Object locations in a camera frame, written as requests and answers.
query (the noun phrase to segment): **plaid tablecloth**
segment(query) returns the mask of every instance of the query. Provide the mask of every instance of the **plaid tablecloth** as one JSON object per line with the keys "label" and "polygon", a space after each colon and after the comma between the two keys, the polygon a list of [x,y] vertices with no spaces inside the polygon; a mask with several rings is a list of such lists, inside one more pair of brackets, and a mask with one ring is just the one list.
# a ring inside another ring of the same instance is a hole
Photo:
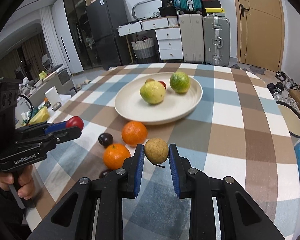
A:
{"label": "plaid tablecloth", "polygon": [[[121,129],[127,120],[114,109],[117,92],[139,77],[176,71],[202,85],[202,100],[184,119],[147,126],[148,138],[177,144],[179,154],[210,177],[233,176],[286,239],[292,238],[299,204],[298,167],[274,99],[264,82],[249,72],[197,64],[120,66],[101,74],[60,108],[50,122],[78,115],[84,129],[79,139],[58,145],[46,160],[35,164],[36,208],[26,214],[31,229],[76,181],[98,179],[106,169],[104,148],[98,143],[101,133],[108,132],[124,144]],[[125,239],[188,239],[190,200],[176,197],[168,161],[164,165],[162,169],[145,159],[138,198],[123,200]]]}

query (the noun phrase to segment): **silver suitcase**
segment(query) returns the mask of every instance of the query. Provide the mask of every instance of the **silver suitcase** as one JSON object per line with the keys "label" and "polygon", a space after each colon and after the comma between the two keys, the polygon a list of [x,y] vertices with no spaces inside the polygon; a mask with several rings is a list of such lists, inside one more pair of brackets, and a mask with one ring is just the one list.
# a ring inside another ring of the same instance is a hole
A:
{"label": "silver suitcase", "polygon": [[206,63],[228,66],[230,61],[230,22],[225,17],[203,18]]}
{"label": "silver suitcase", "polygon": [[204,63],[202,16],[200,14],[180,15],[179,25],[184,61]]}

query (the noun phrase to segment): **wooden door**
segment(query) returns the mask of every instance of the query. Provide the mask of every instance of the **wooden door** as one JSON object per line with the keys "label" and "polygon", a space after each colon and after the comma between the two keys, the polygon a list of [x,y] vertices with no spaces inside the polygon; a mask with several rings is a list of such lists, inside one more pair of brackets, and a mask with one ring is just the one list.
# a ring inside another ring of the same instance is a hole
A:
{"label": "wooden door", "polygon": [[239,7],[239,62],[277,71],[283,51],[281,1],[239,0]]}

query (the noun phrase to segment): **black cable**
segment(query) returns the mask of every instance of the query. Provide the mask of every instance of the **black cable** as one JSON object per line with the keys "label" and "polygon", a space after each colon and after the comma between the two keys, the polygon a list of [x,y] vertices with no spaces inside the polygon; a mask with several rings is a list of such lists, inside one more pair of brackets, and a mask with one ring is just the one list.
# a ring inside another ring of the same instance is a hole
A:
{"label": "black cable", "polygon": [[24,98],[25,100],[27,100],[28,103],[29,103],[30,106],[31,106],[31,112],[30,112],[29,120],[28,120],[27,123],[26,123],[26,125],[28,125],[29,122],[30,122],[30,119],[31,119],[31,117],[32,117],[33,110],[34,110],[33,105],[32,105],[32,103],[31,103],[30,99],[27,98],[25,95],[20,95],[20,94],[18,94],[18,97],[21,97],[21,98]]}

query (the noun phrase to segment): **orange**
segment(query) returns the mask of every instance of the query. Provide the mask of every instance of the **orange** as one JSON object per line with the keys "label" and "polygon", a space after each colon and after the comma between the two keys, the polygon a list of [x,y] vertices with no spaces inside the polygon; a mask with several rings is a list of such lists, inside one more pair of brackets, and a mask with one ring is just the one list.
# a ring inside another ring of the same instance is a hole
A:
{"label": "orange", "polygon": [[131,147],[136,147],[138,143],[143,143],[147,136],[147,128],[136,121],[128,122],[121,131],[122,140]]}
{"label": "orange", "polygon": [[131,157],[131,154],[124,145],[114,143],[106,148],[103,154],[103,162],[108,169],[116,170],[121,168],[124,160],[129,157]]}

